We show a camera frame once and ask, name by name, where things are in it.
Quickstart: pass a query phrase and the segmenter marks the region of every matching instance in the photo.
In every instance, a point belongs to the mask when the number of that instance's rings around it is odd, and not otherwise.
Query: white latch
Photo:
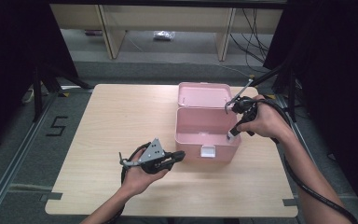
[[[201,157],[215,158],[216,157],[216,147],[215,146],[202,146],[201,147]]]

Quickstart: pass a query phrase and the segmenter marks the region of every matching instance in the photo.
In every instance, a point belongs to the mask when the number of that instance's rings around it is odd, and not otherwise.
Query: table
[[[241,88],[231,88],[233,95]],[[177,86],[96,86],[48,200],[52,215],[87,215],[120,187],[118,152],[128,158],[158,137],[175,151]],[[257,95],[248,88],[248,96]],[[231,163],[179,162],[143,194],[130,199],[123,216],[295,217],[293,200],[274,143],[242,134]]]

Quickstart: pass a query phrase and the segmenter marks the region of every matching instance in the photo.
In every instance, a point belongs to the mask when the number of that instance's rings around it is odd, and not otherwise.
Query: pink plastic box
[[[241,137],[227,140],[228,130],[237,123],[237,115],[224,109],[230,99],[226,84],[179,84],[175,142],[176,150],[186,153],[186,161],[232,160]]]

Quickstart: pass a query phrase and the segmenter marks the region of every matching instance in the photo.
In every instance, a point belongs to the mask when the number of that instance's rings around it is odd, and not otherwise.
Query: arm
[[[256,99],[262,99],[262,96],[257,96]],[[313,164],[290,126],[269,105],[259,103],[257,106],[255,120],[243,123],[237,129],[241,132],[252,131],[264,137],[278,139],[296,176],[314,191],[343,207],[342,201]],[[300,188],[298,188],[298,196],[307,223],[350,223],[339,212],[320,203]]]
[[[145,150],[140,150],[133,157],[133,161],[137,161],[144,151]],[[112,218],[130,198],[144,192],[151,183],[161,179],[167,173],[168,170],[162,170],[155,175],[149,175],[145,173],[141,167],[131,167],[127,171],[124,182],[117,192],[81,223],[100,224],[106,222]]]

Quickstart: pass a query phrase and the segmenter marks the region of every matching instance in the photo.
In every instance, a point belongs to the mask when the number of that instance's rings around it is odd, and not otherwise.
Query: human hand
[[[256,100],[265,99],[262,95],[257,95]],[[282,116],[270,105],[257,103],[257,116],[255,120],[243,123],[237,127],[240,132],[254,132],[263,137],[276,138],[279,141],[287,134],[293,133],[290,126],[284,121]]]
[[[138,161],[145,150],[146,148],[139,150],[133,157],[132,161]],[[125,189],[131,196],[134,196],[144,192],[151,183],[161,179],[167,173],[168,170],[165,169],[156,174],[150,175],[140,166],[133,166],[127,171],[121,188]]]

